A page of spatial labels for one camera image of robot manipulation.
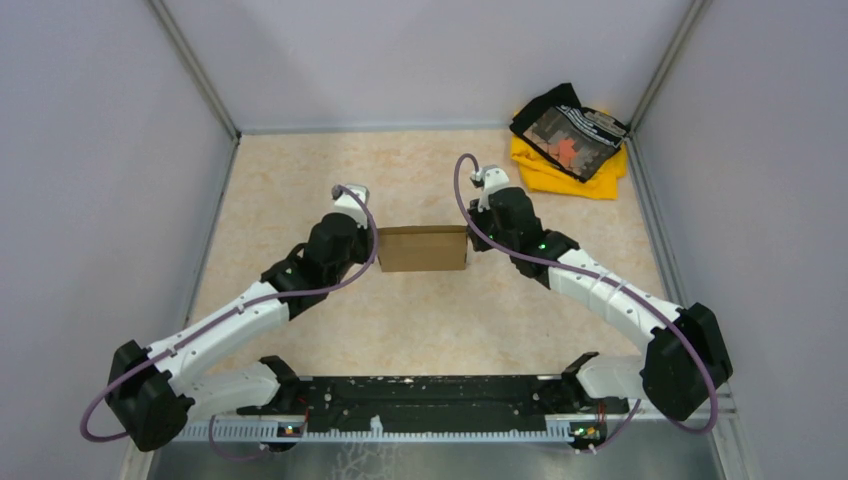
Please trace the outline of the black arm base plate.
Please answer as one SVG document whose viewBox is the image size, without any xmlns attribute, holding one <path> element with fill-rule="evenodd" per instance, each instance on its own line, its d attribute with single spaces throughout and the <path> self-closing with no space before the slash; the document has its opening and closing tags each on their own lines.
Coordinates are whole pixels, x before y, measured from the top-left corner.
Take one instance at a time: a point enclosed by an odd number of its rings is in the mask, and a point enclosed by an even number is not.
<svg viewBox="0 0 848 480">
<path fill-rule="evenodd" d="M 237 412 L 305 416 L 311 433 L 364 432 L 373 417 L 388 433 L 508 433 L 541 432 L 549 415 L 628 410 L 627 401 L 592 399 L 559 375 L 451 375 L 300 379 L 268 404 Z"/>
</svg>

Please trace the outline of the brown cardboard box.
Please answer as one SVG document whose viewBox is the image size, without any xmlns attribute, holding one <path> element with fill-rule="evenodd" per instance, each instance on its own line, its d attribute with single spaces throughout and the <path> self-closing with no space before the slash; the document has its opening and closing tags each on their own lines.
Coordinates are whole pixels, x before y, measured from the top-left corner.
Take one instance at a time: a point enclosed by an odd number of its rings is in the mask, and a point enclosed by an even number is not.
<svg viewBox="0 0 848 480">
<path fill-rule="evenodd" d="M 378 262 L 385 273 L 462 271 L 468 236 L 459 225 L 385 227 L 378 230 Z"/>
</svg>

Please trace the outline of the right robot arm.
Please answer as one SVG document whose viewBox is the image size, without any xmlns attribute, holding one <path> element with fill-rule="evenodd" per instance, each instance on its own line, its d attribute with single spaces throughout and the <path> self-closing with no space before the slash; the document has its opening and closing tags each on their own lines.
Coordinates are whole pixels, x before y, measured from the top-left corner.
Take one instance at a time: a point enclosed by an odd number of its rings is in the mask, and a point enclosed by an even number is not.
<svg viewBox="0 0 848 480">
<path fill-rule="evenodd" d="M 576 412 L 600 400 L 645 400 L 682 429 L 702 406 L 719 415 L 719 388 L 733 367 L 714 312 L 656 297 L 604 267 L 569 236 L 543 227 L 519 187 L 496 187 L 460 211 L 474 250 L 506 254 L 519 273 L 598 315 L 633 344 L 630 356 L 586 353 L 564 373 L 563 398 Z"/>
</svg>

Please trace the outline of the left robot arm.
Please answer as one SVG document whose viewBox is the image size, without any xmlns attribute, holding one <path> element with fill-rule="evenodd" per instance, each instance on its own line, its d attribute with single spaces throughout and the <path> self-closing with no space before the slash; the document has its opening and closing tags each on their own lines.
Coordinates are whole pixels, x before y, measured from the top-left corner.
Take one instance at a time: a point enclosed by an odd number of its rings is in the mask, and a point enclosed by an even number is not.
<svg viewBox="0 0 848 480">
<path fill-rule="evenodd" d="M 300 399 L 293 370 L 277 357 L 224 374 L 219 360 L 287 325 L 352 282 L 350 268 L 375 259 L 368 212 L 325 215 L 297 245 L 236 299 L 206 319 L 147 347 L 129 341 L 113 356 L 104 400 L 142 452 L 173 440 L 190 422 L 242 408 L 292 411 Z"/>
</svg>

